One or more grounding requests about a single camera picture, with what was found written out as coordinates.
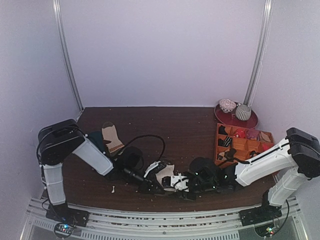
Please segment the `cream white sock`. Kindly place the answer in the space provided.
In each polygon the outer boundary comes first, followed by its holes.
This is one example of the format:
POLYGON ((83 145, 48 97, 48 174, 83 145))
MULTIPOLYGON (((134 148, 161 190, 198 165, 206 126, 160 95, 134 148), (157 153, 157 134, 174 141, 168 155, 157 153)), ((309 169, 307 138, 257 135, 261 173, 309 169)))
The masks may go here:
POLYGON ((179 175, 177 173, 174 173, 174 169, 175 169, 175 165, 169 164, 169 165, 166 165, 165 168, 163 168, 162 170, 160 170, 158 173, 155 174, 156 180, 161 185, 161 187, 163 188, 164 191, 167 191, 167 192, 177 192, 178 191, 178 189, 176 189, 175 187, 172 187, 170 183, 168 185, 165 185, 163 183, 163 178, 165 178, 165 177, 169 177, 169 179, 171 180, 172 176, 174 176, 175 181, 173 183, 176 183, 179 180, 179 175))

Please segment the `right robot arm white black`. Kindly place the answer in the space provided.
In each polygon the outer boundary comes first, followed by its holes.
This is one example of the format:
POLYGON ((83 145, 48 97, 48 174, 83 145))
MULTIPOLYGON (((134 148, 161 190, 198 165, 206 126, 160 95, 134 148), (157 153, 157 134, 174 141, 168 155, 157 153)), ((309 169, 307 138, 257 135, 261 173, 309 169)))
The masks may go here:
POLYGON ((161 184, 165 189, 181 192, 183 199, 194 200, 202 192, 232 193, 286 169, 282 179, 264 193, 263 205, 256 210, 258 219, 266 221, 304 182, 320 175, 319 140, 295 127, 289 128, 278 144, 248 160, 236 159, 234 150, 226 154, 227 160, 234 162, 225 168, 208 158, 198 157, 191 162, 189 171, 164 176, 161 184))

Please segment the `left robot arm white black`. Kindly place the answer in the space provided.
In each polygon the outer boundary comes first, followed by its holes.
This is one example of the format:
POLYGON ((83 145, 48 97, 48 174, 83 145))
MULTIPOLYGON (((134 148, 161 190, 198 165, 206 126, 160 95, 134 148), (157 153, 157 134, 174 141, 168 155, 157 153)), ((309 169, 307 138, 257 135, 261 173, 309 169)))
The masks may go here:
POLYGON ((155 176, 161 161, 154 162, 145 173, 137 170, 137 165, 144 162, 143 152, 130 144, 124 145, 111 122, 107 122, 101 131, 85 134, 74 119, 67 119, 42 128, 37 138, 36 156, 41 179, 53 206, 51 211, 61 222, 72 218, 63 178, 63 162, 70 155, 77 156, 106 179, 126 176, 138 184, 142 193, 165 194, 155 176))

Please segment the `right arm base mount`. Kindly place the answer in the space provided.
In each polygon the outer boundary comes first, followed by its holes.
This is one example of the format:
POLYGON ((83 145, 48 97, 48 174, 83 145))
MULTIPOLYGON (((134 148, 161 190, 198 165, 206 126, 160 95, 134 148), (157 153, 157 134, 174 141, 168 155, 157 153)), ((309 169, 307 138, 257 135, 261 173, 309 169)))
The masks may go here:
POLYGON ((241 210, 239 218, 242 226, 255 225, 266 221, 271 221, 275 217, 281 217, 281 206, 270 205, 269 201, 263 202, 261 206, 241 210))

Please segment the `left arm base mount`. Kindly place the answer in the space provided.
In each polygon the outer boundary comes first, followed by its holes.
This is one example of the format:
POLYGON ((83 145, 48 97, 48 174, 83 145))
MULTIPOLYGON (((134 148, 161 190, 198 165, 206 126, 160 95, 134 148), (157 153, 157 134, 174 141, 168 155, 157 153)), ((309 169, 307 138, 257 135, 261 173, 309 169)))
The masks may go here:
POLYGON ((85 210, 79 210, 74 208, 65 208, 62 211, 58 211, 57 206, 49 205, 46 210, 45 217, 60 222, 63 224, 68 224, 72 227, 86 227, 89 220, 90 213, 85 210))

